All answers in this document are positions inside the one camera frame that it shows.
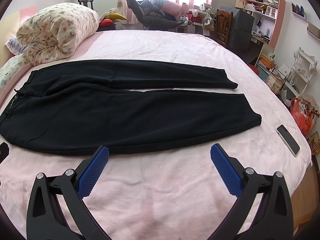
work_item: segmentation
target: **pink blanket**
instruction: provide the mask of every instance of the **pink blanket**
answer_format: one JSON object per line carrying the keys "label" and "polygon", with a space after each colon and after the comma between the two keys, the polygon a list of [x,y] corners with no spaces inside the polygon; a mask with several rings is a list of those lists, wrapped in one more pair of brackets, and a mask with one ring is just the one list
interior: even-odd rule
{"label": "pink blanket", "polygon": [[[290,194],[301,182],[311,152],[292,116],[241,59],[214,41],[201,35],[158,31],[96,33],[81,43],[72,57],[28,70],[15,89],[23,85],[32,70],[86,59],[144,59],[223,68],[228,78],[239,84],[236,90],[197,90],[244,93],[252,109],[262,116],[259,127],[214,142],[164,152],[110,156],[84,202],[111,238],[206,240],[236,200],[210,159],[214,143],[220,143],[230,156],[258,173],[282,171]],[[1,112],[14,94],[9,94]],[[281,124],[300,146],[297,157],[276,133]],[[76,168],[85,157],[41,154],[12,145],[9,148],[9,156],[0,164],[0,203],[25,236],[28,201],[36,175],[61,175],[68,168]],[[77,231],[63,198],[60,200],[67,221]],[[242,230],[249,228],[259,201],[258,197]]]}

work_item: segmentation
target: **red object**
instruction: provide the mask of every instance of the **red object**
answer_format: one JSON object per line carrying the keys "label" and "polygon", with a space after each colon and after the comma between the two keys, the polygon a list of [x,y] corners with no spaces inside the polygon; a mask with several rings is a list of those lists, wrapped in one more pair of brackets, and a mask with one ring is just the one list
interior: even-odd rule
{"label": "red object", "polygon": [[110,19],[102,20],[99,24],[100,27],[109,27],[113,24],[113,21]]}
{"label": "red object", "polygon": [[312,125],[311,112],[307,110],[306,112],[307,117],[305,117],[302,113],[300,113],[299,108],[300,108],[299,99],[293,98],[291,100],[291,105],[290,105],[291,115],[295,120],[296,124],[298,125],[303,136],[307,136],[308,133],[310,132],[311,125]]}
{"label": "red object", "polygon": [[189,21],[193,22],[193,23],[201,23],[202,24],[202,19],[198,16],[198,17],[193,17],[192,13],[187,13],[186,14],[189,18]]}
{"label": "red object", "polygon": [[255,72],[257,75],[260,74],[260,71],[259,71],[255,66],[253,66],[253,65],[251,65],[251,64],[247,64],[247,65],[248,65],[248,67],[251,68],[251,70],[252,70],[253,72]]}

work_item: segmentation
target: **white phone case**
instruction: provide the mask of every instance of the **white phone case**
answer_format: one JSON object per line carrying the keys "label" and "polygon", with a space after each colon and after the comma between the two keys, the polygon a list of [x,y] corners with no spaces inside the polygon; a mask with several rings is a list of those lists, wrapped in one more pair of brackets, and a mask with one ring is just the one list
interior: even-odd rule
{"label": "white phone case", "polygon": [[298,151],[298,153],[297,154],[295,154],[294,152],[293,152],[293,150],[291,149],[291,147],[290,147],[290,145],[287,143],[287,141],[282,137],[282,135],[281,135],[281,133],[279,133],[279,131],[276,129],[276,132],[277,132],[277,134],[280,136],[280,138],[283,140],[283,142],[284,142],[284,144],[289,148],[289,150],[290,150],[290,152],[292,153],[292,155],[294,156],[294,157],[297,157],[297,155],[298,155],[298,153],[299,153],[299,151]]}

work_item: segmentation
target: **phone screen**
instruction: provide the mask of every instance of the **phone screen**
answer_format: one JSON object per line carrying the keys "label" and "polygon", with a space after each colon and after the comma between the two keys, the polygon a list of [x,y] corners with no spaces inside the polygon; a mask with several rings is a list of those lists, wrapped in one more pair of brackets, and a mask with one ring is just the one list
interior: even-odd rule
{"label": "phone screen", "polygon": [[297,155],[300,150],[300,147],[297,144],[297,142],[294,140],[294,138],[291,136],[291,134],[288,132],[288,130],[283,125],[280,125],[277,128],[277,131],[281,134],[281,136],[284,138],[284,140],[290,146],[290,148],[292,149],[294,154]]}

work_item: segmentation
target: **smartphone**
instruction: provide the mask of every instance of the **smartphone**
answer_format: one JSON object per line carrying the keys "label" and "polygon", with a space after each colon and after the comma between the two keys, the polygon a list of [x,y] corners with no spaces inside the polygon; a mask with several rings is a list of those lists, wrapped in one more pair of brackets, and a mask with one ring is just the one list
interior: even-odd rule
{"label": "smartphone", "polygon": [[284,125],[280,125],[277,128],[277,133],[279,134],[280,138],[283,140],[285,145],[289,148],[292,155],[296,157],[298,152],[300,151],[300,147],[295,141],[295,139],[292,137],[292,135],[284,127]]}

